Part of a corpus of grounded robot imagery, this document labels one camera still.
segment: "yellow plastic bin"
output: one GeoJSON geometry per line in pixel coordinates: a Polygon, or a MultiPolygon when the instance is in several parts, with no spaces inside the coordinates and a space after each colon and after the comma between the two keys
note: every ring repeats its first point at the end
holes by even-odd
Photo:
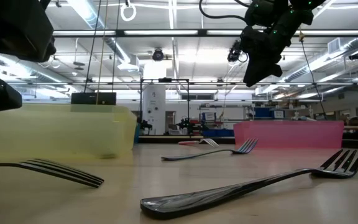
{"type": "Polygon", "coordinates": [[[0,158],[102,158],[130,151],[136,117],[123,106],[23,105],[0,112],[0,158]]]}

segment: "blue bin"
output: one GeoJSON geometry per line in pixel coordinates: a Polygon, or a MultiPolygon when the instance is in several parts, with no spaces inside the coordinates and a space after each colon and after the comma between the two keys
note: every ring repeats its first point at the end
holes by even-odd
{"type": "Polygon", "coordinates": [[[135,129],[135,139],[134,139],[135,144],[137,144],[139,142],[139,136],[140,136],[140,124],[137,123],[136,129],[135,129]]]}

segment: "silver fork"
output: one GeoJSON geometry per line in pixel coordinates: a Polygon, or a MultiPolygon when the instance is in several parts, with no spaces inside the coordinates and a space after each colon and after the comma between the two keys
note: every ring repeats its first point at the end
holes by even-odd
{"type": "Polygon", "coordinates": [[[211,151],[211,152],[203,152],[203,153],[187,155],[187,156],[171,156],[171,157],[162,156],[161,160],[163,160],[163,161],[179,161],[179,160],[184,160],[184,159],[192,159],[192,158],[196,158],[199,156],[203,156],[203,155],[207,155],[207,154],[211,154],[211,153],[215,153],[215,152],[225,152],[225,151],[229,151],[232,154],[248,154],[251,152],[251,150],[254,149],[254,147],[256,146],[257,143],[258,143],[258,139],[248,139],[245,141],[245,143],[238,150],[221,149],[221,150],[215,150],[215,151],[211,151]]]}
{"type": "Polygon", "coordinates": [[[185,145],[185,146],[186,145],[195,145],[195,144],[200,144],[203,141],[212,147],[219,147],[219,144],[217,144],[216,141],[213,141],[212,139],[200,139],[199,141],[180,141],[180,142],[178,142],[178,144],[185,145]]]}
{"type": "Polygon", "coordinates": [[[227,187],[220,187],[211,190],[193,192],[188,194],[145,198],[140,201],[142,211],[156,219],[176,218],[208,208],[217,206],[228,200],[238,198],[241,195],[253,192],[262,187],[277,183],[279,181],[289,179],[302,174],[312,174],[316,177],[347,179],[353,177],[358,171],[358,157],[351,165],[356,155],[356,150],[352,151],[347,157],[350,150],[347,150],[333,165],[332,169],[328,169],[330,165],[342,154],[343,150],[338,151],[324,162],[319,168],[297,169],[291,172],[274,175],[264,179],[254,180],[227,187]]]}
{"type": "Polygon", "coordinates": [[[29,159],[22,162],[0,162],[0,167],[17,167],[32,170],[94,188],[100,187],[104,182],[102,178],[85,171],[46,159],[29,159]]]}

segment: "wooden table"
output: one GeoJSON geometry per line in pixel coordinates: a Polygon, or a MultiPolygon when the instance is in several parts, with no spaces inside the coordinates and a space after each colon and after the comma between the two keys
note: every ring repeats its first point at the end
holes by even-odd
{"type": "MultiPolygon", "coordinates": [[[[221,146],[231,148],[233,145],[221,146]]],[[[103,177],[90,189],[28,170],[0,167],[0,223],[162,223],[145,217],[139,200],[247,182],[317,167],[332,150],[255,149],[188,161],[160,156],[195,153],[208,145],[141,144],[120,159],[59,161],[103,177]]],[[[292,178],[218,207],[165,223],[358,223],[358,174],[349,180],[292,178]]]]}

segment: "cable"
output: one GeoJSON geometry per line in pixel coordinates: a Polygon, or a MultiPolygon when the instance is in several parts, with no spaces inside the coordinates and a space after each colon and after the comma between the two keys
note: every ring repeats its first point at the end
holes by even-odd
{"type": "MultiPolygon", "coordinates": [[[[117,10],[117,25],[116,25],[116,30],[118,30],[118,21],[119,21],[119,8],[117,10]]],[[[117,52],[117,38],[115,39],[114,42],[114,57],[112,59],[112,82],[111,82],[111,92],[114,91],[114,72],[116,71],[116,52],[117,52]]]]}
{"type": "Polygon", "coordinates": [[[84,93],[86,92],[86,86],[88,84],[88,79],[89,79],[89,75],[90,75],[90,68],[91,68],[91,61],[92,61],[92,53],[93,53],[93,48],[94,48],[94,40],[96,38],[96,31],[98,30],[98,22],[99,22],[99,15],[100,15],[100,8],[102,5],[102,0],[99,0],[99,9],[98,9],[98,17],[96,20],[96,25],[94,26],[94,34],[93,34],[93,40],[92,40],[92,47],[91,47],[91,53],[89,55],[89,63],[88,63],[88,71],[86,72],[86,80],[85,80],[85,88],[84,88],[84,93]]]}
{"type": "Polygon", "coordinates": [[[250,5],[246,4],[246,3],[243,3],[241,2],[240,0],[234,0],[236,3],[240,4],[241,6],[244,6],[244,7],[249,7],[250,5]]]}
{"type": "Polygon", "coordinates": [[[313,86],[316,88],[316,92],[317,92],[317,95],[318,95],[318,99],[320,101],[321,109],[323,109],[324,119],[327,120],[327,114],[326,114],[326,111],[324,110],[323,102],[321,102],[321,96],[320,96],[320,93],[318,91],[317,84],[314,81],[313,72],[310,69],[309,60],[308,60],[308,57],[306,56],[306,52],[305,52],[305,46],[303,45],[303,40],[300,40],[300,42],[302,44],[303,54],[305,55],[306,63],[308,64],[308,68],[309,68],[309,71],[310,71],[310,74],[311,74],[311,79],[313,80],[313,86]]]}
{"type": "Polygon", "coordinates": [[[249,57],[248,57],[248,54],[247,54],[247,53],[246,53],[246,56],[247,56],[247,59],[246,59],[245,61],[240,60],[240,57],[239,57],[238,61],[239,61],[239,62],[241,62],[241,63],[246,63],[246,62],[248,61],[248,59],[249,59],[249,57]]]}
{"type": "Polygon", "coordinates": [[[226,18],[235,18],[235,19],[240,19],[244,22],[246,22],[246,20],[241,17],[241,16],[235,16],[235,15],[227,15],[227,16],[210,16],[208,15],[207,13],[204,12],[203,10],[203,7],[202,7],[202,4],[203,3],[203,0],[200,0],[200,2],[198,3],[198,9],[200,10],[200,12],[202,13],[202,15],[204,15],[205,17],[207,18],[210,18],[210,19],[226,19],[226,18]]]}
{"type": "Polygon", "coordinates": [[[123,21],[129,22],[129,21],[133,20],[135,18],[135,16],[136,16],[136,7],[131,4],[130,0],[125,0],[125,4],[123,4],[121,6],[121,19],[123,21]],[[132,8],[132,10],[133,10],[132,15],[130,16],[130,18],[127,18],[125,16],[125,14],[124,14],[125,9],[127,9],[127,8],[132,8]]]}
{"type": "MultiPolygon", "coordinates": [[[[108,14],[108,7],[106,7],[106,14],[104,16],[104,23],[107,24],[107,14],[108,14]]],[[[106,36],[106,27],[104,27],[104,31],[103,31],[103,39],[106,36]]],[[[101,60],[100,60],[100,67],[99,67],[99,81],[98,81],[98,93],[96,94],[96,105],[99,102],[99,88],[100,88],[100,79],[102,76],[102,65],[103,65],[103,54],[104,54],[104,41],[102,43],[102,55],[101,55],[101,60]]]]}

